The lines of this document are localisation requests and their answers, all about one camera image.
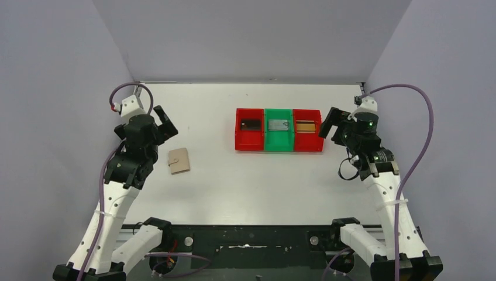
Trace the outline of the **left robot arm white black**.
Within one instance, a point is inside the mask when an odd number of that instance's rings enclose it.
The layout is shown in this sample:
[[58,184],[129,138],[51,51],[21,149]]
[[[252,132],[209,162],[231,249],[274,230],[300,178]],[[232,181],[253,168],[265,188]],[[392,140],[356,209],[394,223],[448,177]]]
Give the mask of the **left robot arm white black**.
[[154,111],[161,124],[156,124],[135,95],[115,104],[115,110],[123,120],[114,129],[122,143],[101,170],[90,224],[67,263],[56,266],[54,280],[126,280],[150,250],[165,250],[173,242],[170,222],[150,217],[129,242],[116,245],[126,215],[159,159],[159,146],[178,131],[159,105]]

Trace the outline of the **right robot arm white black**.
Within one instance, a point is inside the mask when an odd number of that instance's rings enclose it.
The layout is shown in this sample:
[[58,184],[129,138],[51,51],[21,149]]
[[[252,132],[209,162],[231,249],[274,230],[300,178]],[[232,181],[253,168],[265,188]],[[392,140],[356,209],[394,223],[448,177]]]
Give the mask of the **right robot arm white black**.
[[435,280],[443,270],[439,256],[430,254],[399,186],[401,176],[392,151],[377,135],[377,104],[372,98],[357,102],[353,112],[332,107],[320,125],[319,137],[346,148],[356,177],[369,192],[380,219],[384,242],[369,234],[355,218],[334,219],[329,242],[338,250],[349,247],[370,268],[372,280]]

